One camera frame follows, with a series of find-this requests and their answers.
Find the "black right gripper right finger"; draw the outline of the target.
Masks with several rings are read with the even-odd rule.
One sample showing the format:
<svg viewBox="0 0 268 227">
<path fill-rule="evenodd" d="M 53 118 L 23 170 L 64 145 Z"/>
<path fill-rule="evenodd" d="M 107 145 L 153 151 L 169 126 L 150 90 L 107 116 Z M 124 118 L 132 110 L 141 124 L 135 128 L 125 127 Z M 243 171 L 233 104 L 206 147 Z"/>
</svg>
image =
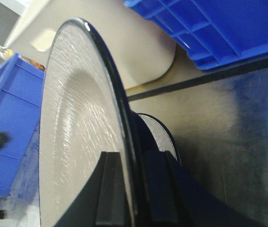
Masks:
<svg viewBox="0 0 268 227">
<path fill-rule="evenodd" d="M 168 151 L 144 154 L 151 227 L 260 227 L 205 191 Z"/>
</svg>

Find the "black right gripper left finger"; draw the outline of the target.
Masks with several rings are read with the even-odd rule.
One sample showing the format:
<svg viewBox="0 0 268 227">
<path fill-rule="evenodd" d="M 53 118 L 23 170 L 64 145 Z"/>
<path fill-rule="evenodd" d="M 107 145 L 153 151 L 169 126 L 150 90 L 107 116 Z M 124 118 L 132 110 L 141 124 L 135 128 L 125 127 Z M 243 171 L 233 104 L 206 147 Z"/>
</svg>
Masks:
<svg viewBox="0 0 268 227">
<path fill-rule="evenodd" d="M 118 152 L 101 153 L 87 183 L 55 226 L 127 226 L 127 198 Z"/>
</svg>

